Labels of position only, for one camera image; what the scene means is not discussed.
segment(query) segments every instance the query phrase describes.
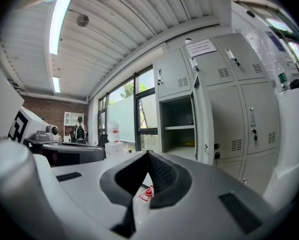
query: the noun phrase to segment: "locker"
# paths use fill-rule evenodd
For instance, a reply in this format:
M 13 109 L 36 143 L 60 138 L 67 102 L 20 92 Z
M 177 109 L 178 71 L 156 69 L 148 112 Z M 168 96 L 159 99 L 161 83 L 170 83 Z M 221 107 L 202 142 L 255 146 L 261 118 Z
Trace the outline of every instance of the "locker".
M 243 155 L 244 120 L 236 86 L 208 90 L 213 123 L 214 141 L 220 145 L 220 158 Z
M 238 179 L 241 165 L 242 161 L 217 162 L 216 167 L 231 175 L 233 178 Z
M 276 154 L 246 160 L 242 181 L 255 192 L 263 195 L 276 165 Z
M 233 82 L 232 73 L 219 51 L 195 57 L 198 68 L 203 71 L 206 86 Z
M 272 86 L 269 82 L 261 82 L 243 84 L 241 88 L 248 120 L 247 154 L 275 148 L 279 137 L 279 112 Z
M 155 61 L 158 97 L 177 94 L 192 89 L 189 74 L 180 49 Z
M 265 78 L 266 71 L 258 55 L 240 34 L 215 38 L 230 60 L 238 80 Z

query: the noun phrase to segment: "open locker door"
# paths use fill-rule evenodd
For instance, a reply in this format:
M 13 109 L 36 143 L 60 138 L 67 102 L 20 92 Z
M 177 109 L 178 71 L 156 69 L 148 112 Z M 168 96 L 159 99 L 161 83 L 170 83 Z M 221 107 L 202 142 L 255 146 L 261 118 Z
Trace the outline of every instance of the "open locker door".
M 195 156 L 198 162 L 214 164 L 214 123 L 212 106 L 202 71 L 198 71 L 191 93 L 195 120 Z

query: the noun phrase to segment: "brown wall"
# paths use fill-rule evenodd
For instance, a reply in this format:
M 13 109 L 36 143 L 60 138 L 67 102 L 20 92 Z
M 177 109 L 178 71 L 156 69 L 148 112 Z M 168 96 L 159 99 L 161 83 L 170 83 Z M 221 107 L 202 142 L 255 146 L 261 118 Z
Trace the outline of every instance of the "brown wall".
M 22 96 L 23 107 L 32 111 L 38 117 L 44 117 L 48 124 L 58 127 L 58 134 L 64 136 L 64 112 L 84 113 L 84 125 L 88 126 L 89 106 L 85 104 Z

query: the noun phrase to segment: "person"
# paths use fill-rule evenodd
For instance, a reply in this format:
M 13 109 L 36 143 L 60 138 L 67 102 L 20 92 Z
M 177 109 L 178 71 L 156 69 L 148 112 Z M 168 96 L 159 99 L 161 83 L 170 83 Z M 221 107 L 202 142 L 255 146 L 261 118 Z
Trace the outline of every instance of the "person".
M 79 131 L 79 128 L 82 128 L 82 131 L 83 131 L 83 134 L 80 133 Z M 77 118 L 77 124 L 75 124 L 74 126 L 74 134 L 75 134 L 75 138 L 78 140 L 78 139 L 83 139 L 85 140 L 85 137 L 86 137 L 86 133 L 87 133 L 87 130 L 86 130 L 86 127 L 85 125 L 83 124 L 83 118 L 81 116 L 79 116 Z

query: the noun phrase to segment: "ceiling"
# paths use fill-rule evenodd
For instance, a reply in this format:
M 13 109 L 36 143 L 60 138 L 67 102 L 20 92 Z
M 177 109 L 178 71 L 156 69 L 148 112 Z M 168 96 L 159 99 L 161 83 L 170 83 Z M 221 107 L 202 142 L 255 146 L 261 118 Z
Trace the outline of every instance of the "ceiling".
M 46 58 L 46 39 L 55 2 L 12 12 L 0 33 L 9 65 L 28 92 L 86 98 L 126 56 L 158 34 L 190 20 L 213 15 L 211 0 L 72 0 L 58 55 Z M 87 15 L 86 27 L 77 24 Z

